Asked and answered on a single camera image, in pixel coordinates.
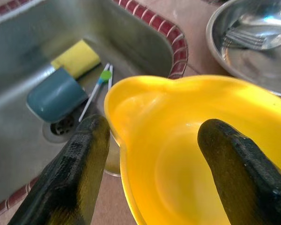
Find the fork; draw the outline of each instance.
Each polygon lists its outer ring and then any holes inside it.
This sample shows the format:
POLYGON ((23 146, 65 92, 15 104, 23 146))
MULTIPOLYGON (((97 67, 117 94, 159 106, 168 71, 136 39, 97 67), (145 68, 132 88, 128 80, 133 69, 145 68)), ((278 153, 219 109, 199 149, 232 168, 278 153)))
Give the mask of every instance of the fork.
POLYGON ((230 27, 226 31, 224 42, 229 47, 243 46, 253 50, 269 50, 281 46, 281 34, 256 35, 230 27))

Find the sponge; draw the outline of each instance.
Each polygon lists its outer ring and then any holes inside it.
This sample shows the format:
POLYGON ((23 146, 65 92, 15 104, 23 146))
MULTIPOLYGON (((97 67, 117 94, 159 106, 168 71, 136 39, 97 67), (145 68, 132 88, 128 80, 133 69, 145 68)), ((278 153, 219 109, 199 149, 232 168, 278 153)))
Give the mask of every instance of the sponge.
POLYGON ((78 79, 99 63, 100 58, 95 51, 84 40, 80 40, 54 59, 51 65, 55 69, 63 67, 74 79, 78 79))

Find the yellow bowl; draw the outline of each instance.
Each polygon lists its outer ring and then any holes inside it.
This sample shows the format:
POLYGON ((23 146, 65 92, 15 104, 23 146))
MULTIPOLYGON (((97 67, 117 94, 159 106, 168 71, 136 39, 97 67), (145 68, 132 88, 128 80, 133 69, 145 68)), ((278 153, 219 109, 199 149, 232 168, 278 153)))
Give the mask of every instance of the yellow bowl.
POLYGON ((104 109, 138 224, 229 224, 197 144, 208 119, 252 138, 281 168, 281 99, 248 82, 215 75, 136 76, 112 87, 104 109))

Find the red tile border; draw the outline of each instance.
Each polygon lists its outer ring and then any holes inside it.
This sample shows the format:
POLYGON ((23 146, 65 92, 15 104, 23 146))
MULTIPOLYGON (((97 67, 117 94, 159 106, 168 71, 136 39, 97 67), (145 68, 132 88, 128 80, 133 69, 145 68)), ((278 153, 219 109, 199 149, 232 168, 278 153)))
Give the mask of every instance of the red tile border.
MULTIPOLYGON (((0 6, 0 15, 6 14, 7 12, 20 7, 21 5, 26 4, 29 1, 30 0, 12 0, 7 4, 0 6)), ((173 52, 173 65, 169 78, 178 79, 183 77, 188 60, 188 50, 184 34, 179 29, 179 27, 164 19, 163 17, 155 14, 146 7, 140 5, 135 0, 113 1, 145 23, 149 24, 149 26, 151 26, 167 38, 170 45, 172 46, 173 52)), ((7 200, 1 202, 0 215, 7 211, 9 208, 13 207, 21 199, 23 199, 30 192, 31 188, 37 180, 38 177, 33 179, 29 184, 17 190, 7 200)))

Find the stainless steel bowl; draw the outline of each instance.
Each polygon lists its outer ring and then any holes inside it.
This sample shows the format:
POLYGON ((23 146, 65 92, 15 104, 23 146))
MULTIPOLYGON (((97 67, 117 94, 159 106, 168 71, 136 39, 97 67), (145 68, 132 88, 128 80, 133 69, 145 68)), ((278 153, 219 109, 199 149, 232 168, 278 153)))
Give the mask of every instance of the stainless steel bowl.
POLYGON ((230 0, 214 12, 206 30, 211 53, 231 75, 281 96, 281 46, 268 51, 227 47, 223 38, 230 26, 281 33, 281 0, 230 0))

